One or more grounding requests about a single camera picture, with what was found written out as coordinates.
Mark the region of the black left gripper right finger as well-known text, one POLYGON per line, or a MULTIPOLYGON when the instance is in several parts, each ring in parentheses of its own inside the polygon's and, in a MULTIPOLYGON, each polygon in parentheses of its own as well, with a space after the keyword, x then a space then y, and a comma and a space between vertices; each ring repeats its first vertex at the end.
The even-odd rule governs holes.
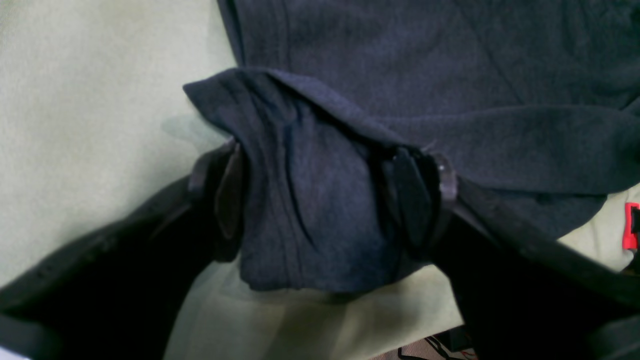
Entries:
POLYGON ((551 239, 439 153, 382 154, 382 198, 414 262, 450 283, 480 360, 637 360, 639 278, 551 239))

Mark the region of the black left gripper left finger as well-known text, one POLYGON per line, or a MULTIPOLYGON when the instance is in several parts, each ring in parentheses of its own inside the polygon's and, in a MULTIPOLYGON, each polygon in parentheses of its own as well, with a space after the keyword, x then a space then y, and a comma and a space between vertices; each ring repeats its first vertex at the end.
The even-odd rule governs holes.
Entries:
POLYGON ((160 360, 185 298, 243 232, 245 156, 202 155, 120 221, 82 235, 1 288, 3 360, 160 360))

